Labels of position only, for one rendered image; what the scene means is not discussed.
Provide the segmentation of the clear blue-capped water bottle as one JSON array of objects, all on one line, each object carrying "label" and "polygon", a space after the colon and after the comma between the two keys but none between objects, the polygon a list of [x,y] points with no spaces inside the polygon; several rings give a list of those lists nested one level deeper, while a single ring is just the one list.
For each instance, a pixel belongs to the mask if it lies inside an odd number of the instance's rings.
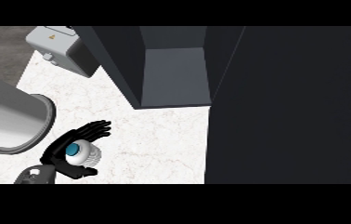
[{"label": "clear blue-capped water bottle", "polygon": [[95,167],[102,159],[100,149],[84,139],[75,140],[66,147],[66,161],[71,165]]}]

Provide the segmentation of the dark grey cabinet door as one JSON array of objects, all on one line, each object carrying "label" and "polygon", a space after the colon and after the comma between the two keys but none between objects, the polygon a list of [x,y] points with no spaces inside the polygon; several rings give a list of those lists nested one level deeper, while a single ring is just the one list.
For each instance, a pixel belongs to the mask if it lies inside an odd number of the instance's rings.
[{"label": "dark grey cabinet door", "polygon": [[248,27],[208,114],[205,181],[351,183],[351,27]]}]

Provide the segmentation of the large grey metal pot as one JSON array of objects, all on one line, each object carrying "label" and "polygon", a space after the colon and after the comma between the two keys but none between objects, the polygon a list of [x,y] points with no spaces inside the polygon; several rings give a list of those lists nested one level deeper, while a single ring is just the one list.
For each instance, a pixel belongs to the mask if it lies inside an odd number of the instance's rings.
[{"label": "large grey metal pot", "polygon": [[50,98],[28,94],[0,80],[0,154],[30,150],[46,137],[55,117]]}]

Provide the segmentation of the dark grey cabinet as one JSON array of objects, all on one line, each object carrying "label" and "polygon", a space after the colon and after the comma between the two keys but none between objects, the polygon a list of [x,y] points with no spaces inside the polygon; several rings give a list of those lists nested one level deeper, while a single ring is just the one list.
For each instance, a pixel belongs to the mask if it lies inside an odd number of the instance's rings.
[{"label": "dark grey cabinet", "polygon": [[242,26],[77,26],[134,109],[208,106]]}]

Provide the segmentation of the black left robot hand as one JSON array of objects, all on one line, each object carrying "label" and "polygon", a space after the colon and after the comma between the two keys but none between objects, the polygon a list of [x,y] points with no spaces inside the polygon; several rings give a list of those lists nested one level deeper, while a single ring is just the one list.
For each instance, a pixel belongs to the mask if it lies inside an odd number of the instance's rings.
[{"label": "black left robot hand", "polygon": [[83,165],[71,165],[66,161],[66,147],[77,140],[93,142],[111,135],[111,121],[102,120],[87,123],[77,129],[71,129],[49,145],[44,150],[40,162],[43,165],[53,165],[55,170],[72,179],[97,175],[97,170]]}]

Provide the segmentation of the pale grey toaster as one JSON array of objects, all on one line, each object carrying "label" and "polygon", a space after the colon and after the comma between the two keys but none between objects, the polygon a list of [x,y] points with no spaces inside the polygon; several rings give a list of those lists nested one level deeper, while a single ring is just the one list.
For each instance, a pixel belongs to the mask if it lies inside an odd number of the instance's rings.
[{"label": "pale grey toaster", "polygon": [[69,26],[37,26],[27,42],[50,64],[84,77],[95,74],[100,63]]}]

